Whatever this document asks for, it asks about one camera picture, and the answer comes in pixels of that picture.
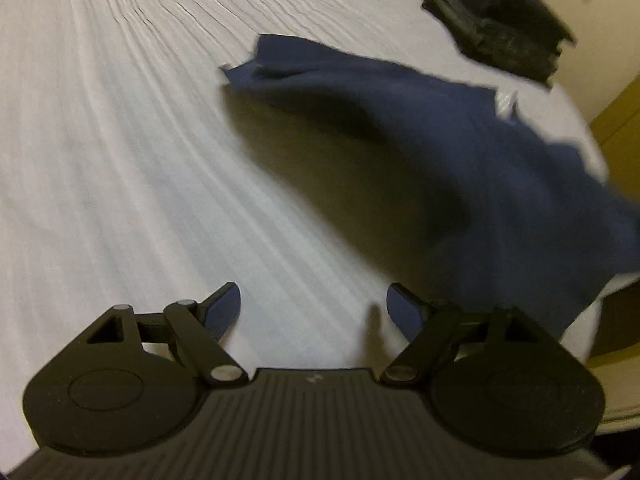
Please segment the navy blue garment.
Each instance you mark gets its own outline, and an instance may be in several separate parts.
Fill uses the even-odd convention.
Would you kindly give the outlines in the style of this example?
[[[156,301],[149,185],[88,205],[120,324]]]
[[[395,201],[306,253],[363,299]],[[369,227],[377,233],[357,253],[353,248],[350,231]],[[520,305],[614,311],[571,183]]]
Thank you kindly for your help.
[[[586,169],[574,146],[538,136],[495,91],[304,38],[259,37],[224,69],[231,89],[318,102],[382,136],[432,198],[438,279],[471,310],[515,306],[561,335],[605,286],[639,270],[639,208]]]

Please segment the white textured bed cover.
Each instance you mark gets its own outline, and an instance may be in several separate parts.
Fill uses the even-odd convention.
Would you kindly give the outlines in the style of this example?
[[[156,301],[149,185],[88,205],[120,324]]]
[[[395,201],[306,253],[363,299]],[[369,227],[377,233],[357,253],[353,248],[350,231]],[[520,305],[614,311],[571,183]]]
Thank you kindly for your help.
[[[467,61],[420,0],[1,0],[1,467],[35,447],[22,393],[113,304],[228,281],[244,367],[382,368],[388,284],[426,289],[426,213],[396,154],[238,99],[222,68],[305,37],[495,88],[606,175],[561,88]]]

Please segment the black storage bag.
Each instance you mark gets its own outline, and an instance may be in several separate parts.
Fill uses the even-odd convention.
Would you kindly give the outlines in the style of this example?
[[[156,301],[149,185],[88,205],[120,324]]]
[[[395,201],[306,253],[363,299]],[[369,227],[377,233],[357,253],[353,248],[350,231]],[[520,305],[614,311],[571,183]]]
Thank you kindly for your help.
[[[541,0],[422,0],[467,58],[552,86],[561,44],[574,46],[567,24]]]

